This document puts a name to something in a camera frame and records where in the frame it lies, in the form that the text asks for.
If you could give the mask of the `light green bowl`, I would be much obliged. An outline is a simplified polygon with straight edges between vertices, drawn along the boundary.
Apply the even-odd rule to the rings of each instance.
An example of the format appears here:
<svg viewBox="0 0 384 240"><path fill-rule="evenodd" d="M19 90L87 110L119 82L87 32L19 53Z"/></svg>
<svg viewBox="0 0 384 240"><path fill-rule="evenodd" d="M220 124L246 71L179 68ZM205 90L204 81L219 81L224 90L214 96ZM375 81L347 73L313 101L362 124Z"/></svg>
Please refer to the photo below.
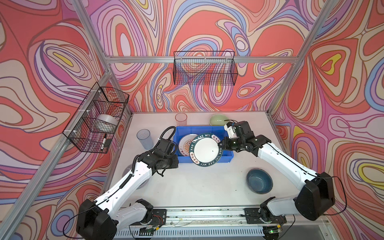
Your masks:
<svg viewBox="0 0 384 240"><path fill-rule="evenodd" d="M211 126L225 126L229 121L229 118L223 114L214 114L210 117Z"/></svg>

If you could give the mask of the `blue plastic bin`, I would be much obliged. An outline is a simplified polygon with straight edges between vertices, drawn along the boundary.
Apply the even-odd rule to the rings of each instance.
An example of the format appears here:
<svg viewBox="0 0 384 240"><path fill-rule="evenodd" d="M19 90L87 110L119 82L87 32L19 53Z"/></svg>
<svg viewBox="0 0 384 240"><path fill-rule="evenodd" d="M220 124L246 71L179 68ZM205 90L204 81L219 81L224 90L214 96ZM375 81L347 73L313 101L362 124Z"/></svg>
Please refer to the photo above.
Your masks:
<svg viewBox="0 0 384 240"><path fill-rule="evenodd" d="M178 144L181 138L185 135L189 134L204 134L204 133L212 133L220 138L222 141L225 137L228 136L223 126L184 126L184 127L176 127L176 132L173 138L173 141ZM218 163L229 163L233 157L234 153L232 151L226 151L223 149L223 156L218 161ZM190 156L184 157L179 153L178 150L178 159L179 163L193 163Z"/></svg>

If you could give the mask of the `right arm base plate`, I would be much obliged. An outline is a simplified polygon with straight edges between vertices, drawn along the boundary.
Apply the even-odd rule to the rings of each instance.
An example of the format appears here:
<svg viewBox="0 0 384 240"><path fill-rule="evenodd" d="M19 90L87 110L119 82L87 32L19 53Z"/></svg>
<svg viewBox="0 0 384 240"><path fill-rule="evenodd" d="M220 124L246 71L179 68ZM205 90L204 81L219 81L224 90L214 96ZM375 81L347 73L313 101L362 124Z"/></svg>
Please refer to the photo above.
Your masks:
<svg viewBox="0 0 384 240"><path fill-rule="evenodd" d="M287 223L284 216L274 216L266 208L244 208L243 217L246 218L247 224L280 224Z"/></svg>

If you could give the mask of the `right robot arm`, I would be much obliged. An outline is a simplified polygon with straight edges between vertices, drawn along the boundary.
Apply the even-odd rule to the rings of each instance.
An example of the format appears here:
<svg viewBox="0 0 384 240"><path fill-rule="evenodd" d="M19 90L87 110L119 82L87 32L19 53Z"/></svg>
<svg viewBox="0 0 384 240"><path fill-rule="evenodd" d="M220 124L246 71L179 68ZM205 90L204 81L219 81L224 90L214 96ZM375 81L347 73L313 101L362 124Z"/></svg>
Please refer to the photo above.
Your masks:
<svg viewBox="0 0 384 240"><path fill-rule="evenodd" d="M268 223L285 215L301 215L315 221L335 204L333 178L329 174L319 174L298 163L264 135L255 136L247 121L229 121L224 129L228 136L219 147L237 153L246 151L268 162L299 190L293 196L264 201L258 213L261 221Z"/></svg>

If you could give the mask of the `dark blue bowl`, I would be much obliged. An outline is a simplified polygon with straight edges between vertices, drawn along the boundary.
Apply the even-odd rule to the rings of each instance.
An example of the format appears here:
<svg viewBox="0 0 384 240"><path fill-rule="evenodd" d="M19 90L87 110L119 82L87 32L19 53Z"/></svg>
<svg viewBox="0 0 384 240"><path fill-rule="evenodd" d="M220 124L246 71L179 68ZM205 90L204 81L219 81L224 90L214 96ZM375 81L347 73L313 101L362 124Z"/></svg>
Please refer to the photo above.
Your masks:
<svg viewBox="0 0 384 240"><path fill-rule="evenodd" d="M256 194L267 194L273 189L271 176L262 169L251 169L246 176L249 189Z"/></svg>

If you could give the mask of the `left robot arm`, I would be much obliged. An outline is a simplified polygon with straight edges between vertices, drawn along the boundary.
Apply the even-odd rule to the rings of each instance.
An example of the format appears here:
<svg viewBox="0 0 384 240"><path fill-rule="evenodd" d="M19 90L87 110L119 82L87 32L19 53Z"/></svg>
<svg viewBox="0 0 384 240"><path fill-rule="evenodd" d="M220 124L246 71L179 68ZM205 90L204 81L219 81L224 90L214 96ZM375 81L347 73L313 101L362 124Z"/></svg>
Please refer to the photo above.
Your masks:
<svg viewBox="0 0 384 240"><path fill-rule="evenodd" d="M144 199L123 208L123 204L154 174L162 175L179 165L178 146L169 139L161 139L149 151L134 157L131 170L113 187L96 200L85 200L79 208L76 232L85 240L112 240L116 233L132 224L152 225L153 205Z"/></svg>

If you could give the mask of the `white plate with orange sunburst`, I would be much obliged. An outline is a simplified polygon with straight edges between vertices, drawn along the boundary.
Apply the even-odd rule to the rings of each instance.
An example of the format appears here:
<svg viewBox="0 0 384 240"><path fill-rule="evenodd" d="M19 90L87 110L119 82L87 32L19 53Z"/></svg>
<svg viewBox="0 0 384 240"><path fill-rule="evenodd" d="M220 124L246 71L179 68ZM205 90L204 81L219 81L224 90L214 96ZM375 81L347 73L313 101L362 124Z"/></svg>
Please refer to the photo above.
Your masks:
<svg viewBox="0 0 384 240"><path fill-rule="evenodd" d="M188 157L190 155L190 145L196 136L197 134L189 134L181 138L179 142L179 153L182 156Z"/></svg>

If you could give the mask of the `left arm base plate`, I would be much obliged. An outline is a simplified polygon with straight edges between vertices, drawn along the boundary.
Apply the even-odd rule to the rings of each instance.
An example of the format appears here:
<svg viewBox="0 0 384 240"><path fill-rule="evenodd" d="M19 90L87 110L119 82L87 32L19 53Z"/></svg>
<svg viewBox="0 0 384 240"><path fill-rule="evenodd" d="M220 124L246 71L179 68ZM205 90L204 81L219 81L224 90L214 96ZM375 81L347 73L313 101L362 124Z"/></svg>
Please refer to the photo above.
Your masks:
<svg viewBox="0 0 384 240"><path fill-rule="evenodd" d="M152 226L159 227L166 224L167 210L166 209L154 209L151 219L144 218L141 222L131 224L131 226Z"/></svg>

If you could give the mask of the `white plate with green rim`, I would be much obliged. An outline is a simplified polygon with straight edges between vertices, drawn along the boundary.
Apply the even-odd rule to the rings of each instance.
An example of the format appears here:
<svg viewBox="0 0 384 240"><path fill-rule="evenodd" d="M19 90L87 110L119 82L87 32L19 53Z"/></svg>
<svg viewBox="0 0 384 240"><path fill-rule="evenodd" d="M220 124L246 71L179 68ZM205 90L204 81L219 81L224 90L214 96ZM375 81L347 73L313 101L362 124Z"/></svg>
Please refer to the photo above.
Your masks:
<svg viewBox="0 0 384 240"><path fill-rule="evenodd" d="M199 167L210 167L223 156L219 146L220 138L212 133L197 135L190 144L189 155L194 164Z"/></svg>

